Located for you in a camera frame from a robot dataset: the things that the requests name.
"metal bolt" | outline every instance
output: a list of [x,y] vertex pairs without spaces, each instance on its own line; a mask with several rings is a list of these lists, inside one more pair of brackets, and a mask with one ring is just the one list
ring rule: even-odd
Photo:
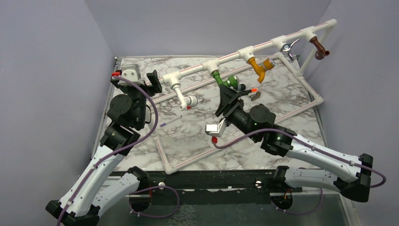
[[158,184],[158,186],[165,186],[165,183],[163,183],[163,182],[160,182],[160,183]]
[[262,182],[260,180],[255,182],[255,187],[256,188],[262,188]]

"pvc pipe frame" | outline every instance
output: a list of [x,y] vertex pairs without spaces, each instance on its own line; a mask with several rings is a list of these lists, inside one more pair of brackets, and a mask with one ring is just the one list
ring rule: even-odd
[[[328,20],[328,21],[326,21],[322,24],[319,24],[317,26],[307,27],[305,29],[302,29],[298,32],[295,32],[295,33],[292,33],[289,35],[282,35],[277,38],[271,39],[270,41],[258,44],[256,46],[248,46],[248,47],[238,50],[237,52],[222,56],[220,58],[213,58],[213,59],[209,60],[209,61],[211,61],[210,64],[209,63],[206,64],[207,62],[202,62],[200,65],[186,68],[181,71],[168,73],[168,74],[162,76],[160,83],[161,84],[169,84],[170,88],[172,89],[174,85],[176,85],[176,84],[180,85],[179,80],[181,78],[201,72],[201,71],[205,71],[211,65],[213,67],[216,67],[216,65],[219,66],[221,64],[230,62],[232,60],[243,58],[243,56],[246,53],[256,52],[256,51],[263,50],[266,48],[271,48],[271,47],[280,48],[286,42],[290,42],[292,40],[296,40],[301,37],[309,38],[309,37],[314,36],[315,32],[325,30],[325,29],[331,29],[331,28],[335,27],[336,23],[337,23],[337,21],[335,19]],[[178,90],[175,90],[175,92],[178,94],[178,96],[180,96],[180,93],[178,93],[179,92]],[[181,111],[184,110],[185,107],[187,106],[185,98],[179,98],[179,103],[180,103],[179,109]]]
[[[316,32],[316,31],[320,31],[320,30],[324,30],[325,29],[325,32],[322,34],[321,38],[319,39],[319,42],[321,44],[323,44],[324,40],[327,38],[328,34],[332,31],[332,29],[335,27],[335,25],[336,25],[336,20],[332,19],[332,20],[329,20],[329,21],[327,21],[325,23],[319,24],[317,26],[310,27],[310,28],[314,28],[314,29],[310,29],[310,30],[313,31],[313,32]],[[304,32],[299,31],[299,32],[295,32],[293,34],[289,34],[287,36],[280,36],[280,37],[283,37],[283,39],[286,39],[285,41],[289,41],[289,40],[295,40],[295,39],[301,38],[301,37],[303,37],[305,35],[306,34]],[[258,51],[258,50],[265,49],[265,48],[272,47],[272,46],[274,46],[272,41],[268,41],[268,42],[256,45],[256,46],[254,46],[254,48],[255,48],[256,51]],[[300,67],[299,70],[296,70],[291,65],[291,63],[285,58],[285,56],[282,53],[280,53],[280,52],[277,52],[277,53],[275,53],[275,54],[273,54],[273,55],[268,57],[268,58],[272,58],[272,59],[276,59],[276,58],[280,59],[287,66],[287,68],[293,73],[295,79],[305,87],[305,89],[313,96],[313,99],[314,99],[314,101],[308,103],[307,105],[302,106],[302,107],[300,107],[300,108],[298,108],[298,109],[296,109],[296,110],[294,110],[294,111],[292,111],[290,113],[287,113],[287,114],[279,117],[275,121],[275,123],[279,123],[281,121],[287,120],[287,119],[289,119],[289,118],[291,118],[291,117],[293,117],[295,115],[298,115],[298,114],[300,114],[300,113],[302,113],[302,112],[304,112],[304,111],[306,111],[308,109],[311,109],[311,108],[313,108],[315,106],[318,106],[318,105],[320,105],[320,104],[322,104],[324,102],[324,99],[309,85],[309,83],[303,77],[303,72],[306,69],[306,67],[309,65],[311,60],[314,58],[314,54],[316,53],[316,51],[317,51],[317,49],[314,47],[312,52],[308,55],[308,57],[306,58],[305,62],[303,63],[302,67]],[[220,64],[223,64],[223,63],[226,63],[226,62],[232,61],[234,59],[238,59],[238,58],[239,58],[239,54],[238,54],[238,52],[235,52],[235,53],[232,53],[230,55],[226,55],[226,56],[223,56],[223,57],[219,58],[219,62],[220,62]],[[261,64],[265,59],[259,60],[256,63],[257,64]],[[244,70],[247,70],[249,68],[252,68],[251,65],[246,65],[246,66],[234,69],[234,70],[229,71],[227,73],[221,74],[221,78],[222,79],[227,78],[230,75],[237,74],[237,73],[242,72]],[[180,74],[182,75],[182,77],[185,77],[185,76],[188,76],[190,74],[194,74],[194,73],[200,72],[202,70],[206,70],[206,69],[202,68],[202,65],[197,65],[197,66],[190,67],[190,68],[187,68],[187,69],[184,69],[184,70],[180,71]],[[211,84],[212,82],[215,82],[215,79],[210,78],[208,80],[202,81],[202,82],[200,82],[200,83],[198,83],[196,85],[192,85],[190,87],[187,87],[187,88],[179,90],[179,91],[181,91],[181,93],[184,94],[184,93],[193,91],[195,89],[198,89],[200,87],[206,86],[208,84]],[[158,104],[158,103],[161,103],[163,101],[166,101],[166,100],[169,100],[171,98],[174,98],[176,96],[177,96],[176,93],[167,94],[167,95],[164,95],[164,96],[162,96],[160,98],[155,99],[154,103]],[[153,123],[149,124],[150,129],[153,126],[154,126]],[[168,161],[168,158],[167,158],[165,150],[164,150],[164,148],[162,146],[162,143],[161,143],[160,137],[158,135],[158,132],[155,130],[155,132],[152,134],[152,136],[154,137],[154,142],[155,142],[155,144],[157,146],[157,149],[159,151],[160,157],[162,159],[162,164],[163,164],[163,167],[164,167],[164,170],[165,170],[166,174],[175,173],[176,171],[178,171],[178,170],[180,170],[180,169],[182,169],[182,168],[184,168],[184,167],[186,167],[188,165],[191,165],[191,164],[193,164],[193,163],[195,163],[195,162],[197,162],[197,161],[199,161],[201,159],[204,159],[204,158],[206,158],[206,157],[208,157],[210,155],[213,155],[213,154],[221,151],[221,149],[213,148],[213,149],[205,151],[205,152],[203,152],[201,154],[198,154],[198,155],[196,155],[196,156],[194,156],[194,157],[192,157],[192,158],[190,158],[190,159],[188,159],[188,160],[186,160],[186,161],[184,161],[182,163],[178,163],[177,165],[172,166],[172,165],[170,165],[170,163]]]

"white plastic bracket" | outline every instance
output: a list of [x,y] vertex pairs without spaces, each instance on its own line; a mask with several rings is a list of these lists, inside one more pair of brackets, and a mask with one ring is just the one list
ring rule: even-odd
[[207,124],[205,126],[205,133],[212,137],[222,137],[224,130],[227,127],[226,119],[222,119],[219,124]]

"green faucet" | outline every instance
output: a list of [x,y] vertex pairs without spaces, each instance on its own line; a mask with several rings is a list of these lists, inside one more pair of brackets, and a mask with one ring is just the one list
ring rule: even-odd
[[233,87],[233,89],[236,90],[245,90],[245,85],[239,84],[239,79],[235,75],[229,76],[226,81],[223,81],[220,78],[220,73],[218,71],[214,71],[212,73],[212,77],[216,80],[217,85],[223,84],[227,87]]

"copper faucet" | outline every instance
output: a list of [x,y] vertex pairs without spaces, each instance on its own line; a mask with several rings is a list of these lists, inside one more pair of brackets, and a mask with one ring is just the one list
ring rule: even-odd
[[330,51],[326,50],[319,42],[319,40],[317,40],[317,37],[314,36],[313,38],[311,38],[309,40],[310,43],[312,43],[316,48],[317,51],[314,54],[314,58],[316,58],[317,60],[322,60],[324,59],[325,56],[330,55]]

